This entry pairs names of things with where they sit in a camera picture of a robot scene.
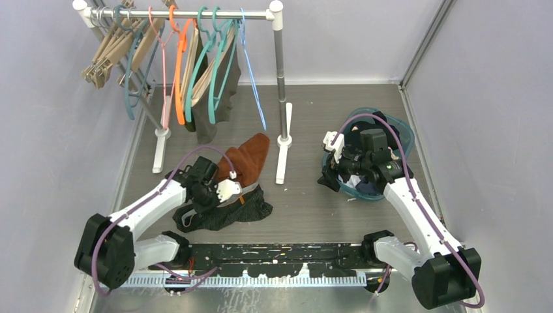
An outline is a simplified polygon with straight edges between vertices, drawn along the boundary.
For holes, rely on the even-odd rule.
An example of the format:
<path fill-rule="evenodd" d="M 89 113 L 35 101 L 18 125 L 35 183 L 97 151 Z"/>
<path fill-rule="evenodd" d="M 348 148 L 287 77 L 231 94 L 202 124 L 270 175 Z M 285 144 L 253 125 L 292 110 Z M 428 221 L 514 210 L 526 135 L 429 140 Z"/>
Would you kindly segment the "orange hanger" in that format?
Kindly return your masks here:
<path fill-rule="evenodd" d="M 175 74 L 174 74 L 174 83 L 173 83 L 174 96 L 175 96 L 175 112 L 177 116 L 177 122 L 180 125 L 186 125 L 185 114 L 183 112 L 183 100 L 181 96 L 181 78 L 182 78 L 181 70 L 183 67 L 183 54 L 187 49 L 187 32 L 190 24 L 192 23 L 192 20 L 188 19 L 182 28 L 177 26 L 177 23 L 175 22 L 175 18 L 174 18 L 174 12 L 176 8 L 177 8 L 176 5 L 170 5 L 169 7 L 170 26 L 178 36 L 177 53 L 176 53 L 176 61 L 175 61 Z"/>

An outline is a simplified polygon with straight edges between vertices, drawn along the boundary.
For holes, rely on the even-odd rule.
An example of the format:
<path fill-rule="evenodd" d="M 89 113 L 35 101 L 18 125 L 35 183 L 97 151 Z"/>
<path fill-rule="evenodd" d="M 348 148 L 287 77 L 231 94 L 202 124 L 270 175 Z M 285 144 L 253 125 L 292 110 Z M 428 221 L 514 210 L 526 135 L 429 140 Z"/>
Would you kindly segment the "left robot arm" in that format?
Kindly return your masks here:
<path fill-rule="evenodd" d="M 74 258 L 74 266 L 110 290 L 122 286 L 134 271 L 153 265 L 186 267 L 191 258 L 189 241 L 172 231 L 152 239 L 142 234 L 172 209 L 189 202 L 192 211 L 204 213 L 241 192 L 240 184 L 216 181 L 218 166 L 202 156 L 185 169 L 176 168 L 133 204 L 108 216 L 91 216 Z"/>

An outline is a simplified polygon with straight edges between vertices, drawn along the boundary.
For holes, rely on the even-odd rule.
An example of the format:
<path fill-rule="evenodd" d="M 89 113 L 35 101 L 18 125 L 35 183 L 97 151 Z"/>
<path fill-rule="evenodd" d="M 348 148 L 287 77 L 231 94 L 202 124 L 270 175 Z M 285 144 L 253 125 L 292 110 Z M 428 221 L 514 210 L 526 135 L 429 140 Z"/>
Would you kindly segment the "navy underwear cream waistband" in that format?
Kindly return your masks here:
<path fill-rule="evenodd" d="M 360 194 L 365 194 L 368 196 L 379 196 L 381 194 L 381 192 L 376 188 L 375 184 L 367 180 L 362 180 L 357 183 L 355 189 Z"/>

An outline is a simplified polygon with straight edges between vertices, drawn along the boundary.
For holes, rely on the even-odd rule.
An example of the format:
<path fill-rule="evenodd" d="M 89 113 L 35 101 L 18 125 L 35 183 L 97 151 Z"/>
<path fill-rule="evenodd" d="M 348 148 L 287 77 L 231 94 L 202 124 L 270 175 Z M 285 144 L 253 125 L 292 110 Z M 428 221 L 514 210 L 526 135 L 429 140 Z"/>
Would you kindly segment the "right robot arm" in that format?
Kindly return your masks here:
<path fill-rule="evenodd" d="M 389 231 L 368 234 L 362 250 L 367 266 L 377 268 L 384 263 L 396 269 L 429 310 L 465 302 L 481 291 L 480 255 L 474 248 L 464 248 L 445 229 L 422 197 L 405 160 L 389 147 L 384 130 L 361 131 L 359 150 L 350 151 L 344 135 L 331 131 L 322 145 L 327 157 L 318 183 L 338 192 L 340 178 L 360 175 L 368 179 L 396 209 L 417 245 L 413 250 Z"/>

